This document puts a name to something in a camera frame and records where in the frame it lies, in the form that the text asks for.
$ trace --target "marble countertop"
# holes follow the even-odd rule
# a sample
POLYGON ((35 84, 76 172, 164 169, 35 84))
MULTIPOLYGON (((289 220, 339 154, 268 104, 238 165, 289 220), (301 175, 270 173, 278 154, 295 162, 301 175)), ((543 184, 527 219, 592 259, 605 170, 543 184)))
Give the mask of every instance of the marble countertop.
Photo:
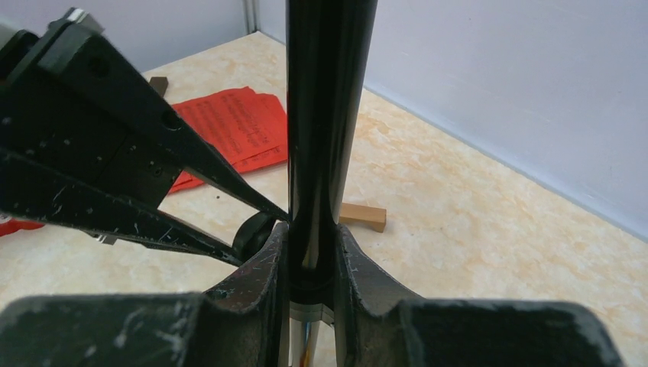
MULTIPOLYGON (((169 77, 172 103, 243 86, 285 103, 285 63, 283 45, 253 34, 145 74, 169 77)), ((245 179, 287 208, 285 165, 245 179)), ((351 230, 413 291, 574 301, 601 318, 628 365, 648 363, 648 244, 368 91, 344 198, 387 208, 384 233, 351 230)), ((228 242, 254 212, 211 187, 171 195, 160 208, 228 242)), ((0 238, 0 308, 30 294, 203 291, 232 270, 46 226, 0 238)), ((335 365, 328 327, 316 365, 335 365)))

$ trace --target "small wood piece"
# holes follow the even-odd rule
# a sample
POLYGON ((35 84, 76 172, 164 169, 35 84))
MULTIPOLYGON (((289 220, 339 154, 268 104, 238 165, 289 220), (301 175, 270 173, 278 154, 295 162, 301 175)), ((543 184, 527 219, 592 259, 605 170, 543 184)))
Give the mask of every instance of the small wood piece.
POLYGON ((167 93, 167 88, 169 87, 169 80, 165 76, 153 76, 148 80, 148 85, 150 85, 160 96, 163 96, 167 93))
POLYGON ((364 223, 376 232, 384 232, 387 224, 387 210, 372 208, 371 206, 342 203, 340 209, 340 223, 364 223))

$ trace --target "black metal tube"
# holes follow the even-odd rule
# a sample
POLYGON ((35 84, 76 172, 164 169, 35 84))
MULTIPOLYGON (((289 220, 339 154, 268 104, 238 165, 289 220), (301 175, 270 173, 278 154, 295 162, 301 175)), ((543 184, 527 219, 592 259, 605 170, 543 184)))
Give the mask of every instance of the black metal tube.
POLYGON ((335 225, 376 2, 287 0, 288 248, 291 299, 298 303, 300 293, 332 279, 335 225))

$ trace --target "red paper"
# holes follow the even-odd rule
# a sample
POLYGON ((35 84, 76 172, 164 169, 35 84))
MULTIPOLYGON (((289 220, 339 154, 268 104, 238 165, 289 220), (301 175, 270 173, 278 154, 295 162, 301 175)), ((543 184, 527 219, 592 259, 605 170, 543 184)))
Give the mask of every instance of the red paper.
POLYGON ((44 225, 40 223, 13 219, 10 216, 0 214, 0 237, 12 234, 21 229, 38 229, 42 226, 44 225))
MULTIPOLYGON (((240 174, 288 159, 287 118, 279 99, 249 87, 227 89, 173 106, 240 174)), ((202 185, 187 172, 169 193, 202 185)))

